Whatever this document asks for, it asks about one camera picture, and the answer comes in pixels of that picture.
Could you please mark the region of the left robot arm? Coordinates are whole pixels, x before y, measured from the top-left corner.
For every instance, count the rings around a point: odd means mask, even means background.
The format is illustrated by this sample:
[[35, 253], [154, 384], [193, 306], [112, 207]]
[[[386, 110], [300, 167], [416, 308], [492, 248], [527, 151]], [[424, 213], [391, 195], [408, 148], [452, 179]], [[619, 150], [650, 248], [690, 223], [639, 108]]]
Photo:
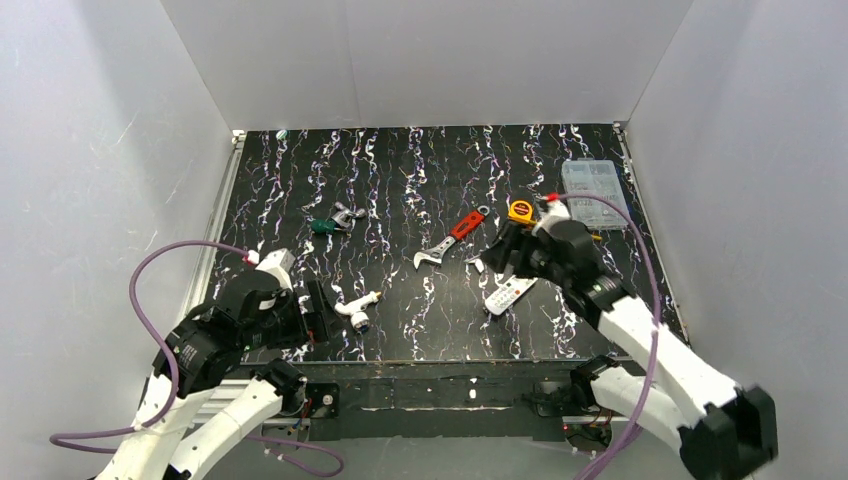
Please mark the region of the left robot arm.
[[294, 365], [276, 358], [254, 370], [245, 388], [206, 422], [196, 421], [246, 353], [323, 344], [346, 327], [363, 333], [369, 306], [381, 299], [371, 291], [334, 303], [315, 280], [299, 294], [287, 249], [248, 250], [242, 257], [247, 269], [160, 340], [133, 424], [102, 478], [201, 479], [270, 418], [281, 416], [300, 433], [313, 419], [335, 415], [336, 393], [312, 387]]

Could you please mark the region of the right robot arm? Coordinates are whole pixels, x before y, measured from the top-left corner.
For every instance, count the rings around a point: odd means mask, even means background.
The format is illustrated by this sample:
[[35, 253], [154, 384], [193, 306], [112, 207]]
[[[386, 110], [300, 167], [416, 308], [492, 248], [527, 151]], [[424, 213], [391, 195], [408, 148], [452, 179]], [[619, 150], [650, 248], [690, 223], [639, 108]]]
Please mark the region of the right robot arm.
[[510, 221], [483, 253], [493, 270], [560, 288], [566, 305], [623, 348], [644, 371], [609, 357], [571, 374], [583, 398], [627, 415], [675, 451], [695, 479], [744, 479], [779, 455], [776, 404], [763, 388], [743, 387], [682, 342], [595, 250], [575, 220], [538, 228]]

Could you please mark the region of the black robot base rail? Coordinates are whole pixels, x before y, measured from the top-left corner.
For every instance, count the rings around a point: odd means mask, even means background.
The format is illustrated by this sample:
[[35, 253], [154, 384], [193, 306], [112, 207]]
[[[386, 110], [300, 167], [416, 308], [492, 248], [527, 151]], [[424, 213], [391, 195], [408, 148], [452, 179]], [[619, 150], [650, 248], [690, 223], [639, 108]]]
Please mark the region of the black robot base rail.
[[277, 358], [232, 372], [153, 372], [135, 426], [187, 451], [231, 446], [260, 426], [344, 438], [532, 437], [559, 441], [591, 406], [683, 447], [724, 422], [737, 382], [687, 349], [618, 362], [344, 363]]

